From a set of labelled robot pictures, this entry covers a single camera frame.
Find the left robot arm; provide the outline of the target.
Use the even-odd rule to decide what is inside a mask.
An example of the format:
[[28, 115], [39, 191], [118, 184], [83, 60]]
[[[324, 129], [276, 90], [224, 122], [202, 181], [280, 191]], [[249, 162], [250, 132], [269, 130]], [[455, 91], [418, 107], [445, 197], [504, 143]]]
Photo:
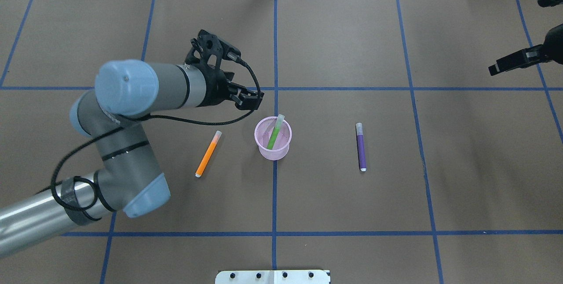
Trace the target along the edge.
[[1, 210], [1, 257], [123, 211], [135, 218], [170, 198], [163, 171], [143, 129], [155, 111], [214, 106], [225, 100], [247, 114], [264, 97], [233, 83], [219, 65], [113, 60], [101, 66], [95, 86], [72, 106], [73, 126], [90, 140], [60, 160], [50, 184]]

